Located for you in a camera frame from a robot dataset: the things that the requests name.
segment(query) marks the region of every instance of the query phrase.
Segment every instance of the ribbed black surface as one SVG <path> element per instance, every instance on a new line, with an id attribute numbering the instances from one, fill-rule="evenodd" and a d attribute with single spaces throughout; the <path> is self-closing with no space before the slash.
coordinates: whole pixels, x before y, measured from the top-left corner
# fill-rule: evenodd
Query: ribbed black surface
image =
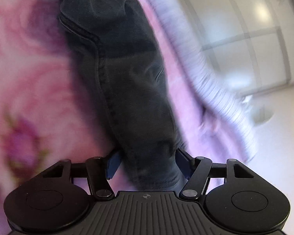
<path id="1" fill-rule="evenodd" d="M 79 224 L 54 235 L 233 235 L 210 222 L 195 202 L 173 192 L 120 192 L 96 203 Z"/>

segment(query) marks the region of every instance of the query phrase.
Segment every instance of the pink blanket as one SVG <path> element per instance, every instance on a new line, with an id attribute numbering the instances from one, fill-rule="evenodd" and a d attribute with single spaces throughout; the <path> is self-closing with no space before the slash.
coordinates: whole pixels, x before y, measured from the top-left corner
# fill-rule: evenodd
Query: pink blanket
<path id="1" fill-rule="evenodd" d="M 161 47 L 188 152 L 214 162 L 247 160 L 236 128 L 201 104 L 150 0 L 139 1 Z M 58 10 L 58 0 L 0 0 L 0 234 L 10 231 L 3 201 L 20 183 L 60 159 L 83 162 L 114 146 L 70 69 Z M 111 186 L 133 190 L 122 169 Z"/>

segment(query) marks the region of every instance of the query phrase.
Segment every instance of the jeans leg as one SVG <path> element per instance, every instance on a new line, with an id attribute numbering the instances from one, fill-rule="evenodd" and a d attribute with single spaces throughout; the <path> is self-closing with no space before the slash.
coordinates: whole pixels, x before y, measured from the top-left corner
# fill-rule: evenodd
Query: jeans leg
<path id="1" fill-rule="evenodd" d="M 91 95 L 99 91 L 111 132 L 139 190 L 178 191 L 179 133 L 163 59 L 137 0 L 60 0 L 59 19 Z"/>

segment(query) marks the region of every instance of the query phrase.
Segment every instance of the metal screw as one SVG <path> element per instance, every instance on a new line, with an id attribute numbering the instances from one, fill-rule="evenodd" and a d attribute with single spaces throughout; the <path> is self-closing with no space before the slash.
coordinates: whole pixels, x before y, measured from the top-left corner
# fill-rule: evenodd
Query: metal screw
<path id="1" fill-rule="evenodd" d="M 191 197 L 196 197 L 198 193 L 195 190 L 187 189 L 187 190 L 184 190 L 182 194 L 185 197 L 191 198 Z"/>
<path id="2" fill-rule="evenodd" d="M 102 197 L 102 198 L 106 198 L 112 195 L 112 192 L 110 190 L 106 190 L 106 189 L 101 189 L 96 191 L 96 195 L 98 197 Z"/>

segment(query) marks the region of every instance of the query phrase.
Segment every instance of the black plastic mount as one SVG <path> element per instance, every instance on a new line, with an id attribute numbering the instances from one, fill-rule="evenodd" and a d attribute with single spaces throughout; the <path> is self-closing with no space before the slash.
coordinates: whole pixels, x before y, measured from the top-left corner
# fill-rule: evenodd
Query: black plastic mount
<path id="1" fill-rule="evenodd" d="M 179 195 L 115 196 L 107 180 L 121 161 L 117 150 L 85 163 L 59 161 L 16 188 L 4 202 L 12 234 L 283 234 L 289 201 L 236 159 L 215 164 L 178 149 L 176 163 L 188 179 Z M 87 178 L 91 194 L 74 178 Z M 224 184 L 206 194 L 211 178 Z"/>

